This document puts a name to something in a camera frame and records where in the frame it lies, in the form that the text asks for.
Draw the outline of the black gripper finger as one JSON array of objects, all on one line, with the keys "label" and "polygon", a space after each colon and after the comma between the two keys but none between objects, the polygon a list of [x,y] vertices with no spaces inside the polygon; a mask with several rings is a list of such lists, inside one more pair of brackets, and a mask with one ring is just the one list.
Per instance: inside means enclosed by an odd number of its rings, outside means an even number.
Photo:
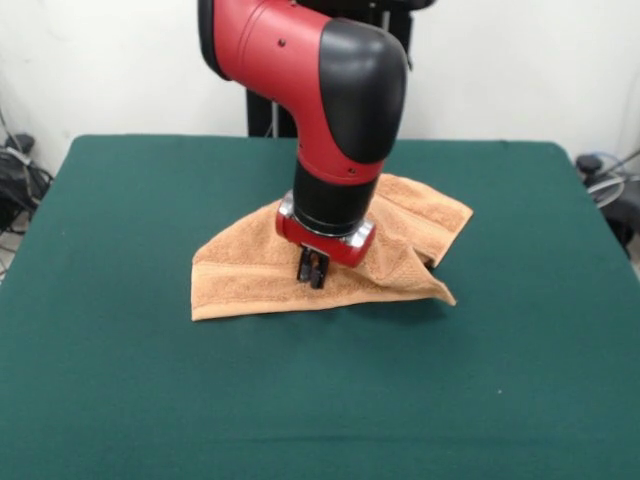
[{"label": "black gripper finger", "polygon": [[302,283],[308,283],[311,280],[312,270],[314,266],[314,252],[309,247],[303,246],[299,259],[297,280]]},{"label": "black gripper finger", "polygon": [[329,258],[320,253],[314,253],[312,258],[312,268],[310,273],[311,288],[323,289],[329,269]]}]

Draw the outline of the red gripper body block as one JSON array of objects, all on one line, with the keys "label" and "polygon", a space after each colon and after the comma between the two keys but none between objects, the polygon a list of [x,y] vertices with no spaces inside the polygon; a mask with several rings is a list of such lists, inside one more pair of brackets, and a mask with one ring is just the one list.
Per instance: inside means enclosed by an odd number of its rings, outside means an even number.
[{"label": "red gripper body block", "polygon": [[290,243],[310,248],[340,265],[355,268],[363,261],[372,245],[376,235],[376,225],[371,220],[364,219],[349,235],[319,234],[304,227],[294,216],[293,192],[288,191],[277,209],[276,231]]}]

